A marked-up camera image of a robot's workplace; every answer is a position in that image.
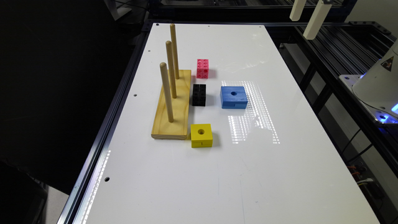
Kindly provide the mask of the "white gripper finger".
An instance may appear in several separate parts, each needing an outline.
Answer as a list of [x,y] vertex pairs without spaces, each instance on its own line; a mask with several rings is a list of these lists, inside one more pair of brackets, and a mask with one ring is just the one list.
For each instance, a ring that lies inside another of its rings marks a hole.
[[327,14],[332,6],[332,0],[319,0],[315,10],[305,28],[303,36],[307,40],[313,40],[320,30]]
[[302,15],[306,0],[295,0],[289,18],[298,21]]

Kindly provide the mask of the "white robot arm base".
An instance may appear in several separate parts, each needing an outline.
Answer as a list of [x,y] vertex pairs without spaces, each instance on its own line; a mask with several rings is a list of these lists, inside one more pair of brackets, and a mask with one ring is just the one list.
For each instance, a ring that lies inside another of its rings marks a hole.
[[363,75],[341,75],[375,123],[397,124],[397,43]]

